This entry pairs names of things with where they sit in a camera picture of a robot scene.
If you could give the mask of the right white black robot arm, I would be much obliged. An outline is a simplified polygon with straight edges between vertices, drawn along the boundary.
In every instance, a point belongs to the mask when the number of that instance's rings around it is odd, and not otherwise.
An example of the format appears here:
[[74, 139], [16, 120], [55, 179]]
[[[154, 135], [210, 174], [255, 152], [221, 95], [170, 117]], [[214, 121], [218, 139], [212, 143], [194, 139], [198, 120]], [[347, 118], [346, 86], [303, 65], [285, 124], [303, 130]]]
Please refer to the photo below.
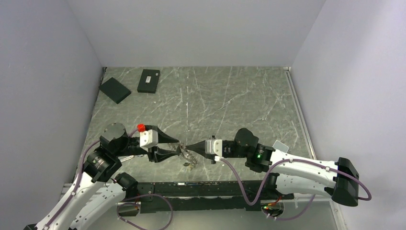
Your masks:
[[213, 162], [244, 158], [250, 170], [267, 175], [264, 194], [270, 199], [293, 193], [313, 194], [348, 207], [356, 207], [360, 199], [359, 173], [349, 159], [317, 161], [291, 155], [260, 144], [246, 128], [239, 129], [233, 140], [211, 137], [186, 148]]

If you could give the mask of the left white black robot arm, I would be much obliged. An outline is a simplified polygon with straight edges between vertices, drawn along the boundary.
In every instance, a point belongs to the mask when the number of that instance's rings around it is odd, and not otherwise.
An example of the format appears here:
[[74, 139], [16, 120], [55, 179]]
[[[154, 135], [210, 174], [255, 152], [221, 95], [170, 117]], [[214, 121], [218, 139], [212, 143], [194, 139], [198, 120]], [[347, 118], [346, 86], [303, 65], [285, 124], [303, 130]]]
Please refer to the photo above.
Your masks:
[[160, 149], [158, 144], [178, 143], [157, 126], [139, 124], [138, 137], [128, 133], [121, 123], [109, 124], [99, 137], [93, 152], [85, 150], [78, 173], [68, 191], [56, 206], [38, 223], [26, 230], [86, 230], [104, 212], [118, 202], [139, 197], [138, 182], [120, 173], [108, 187], [104, 185], [122, 166], [121, 157], [146, 155], [158, 163], [180, 154], [180, 150]]

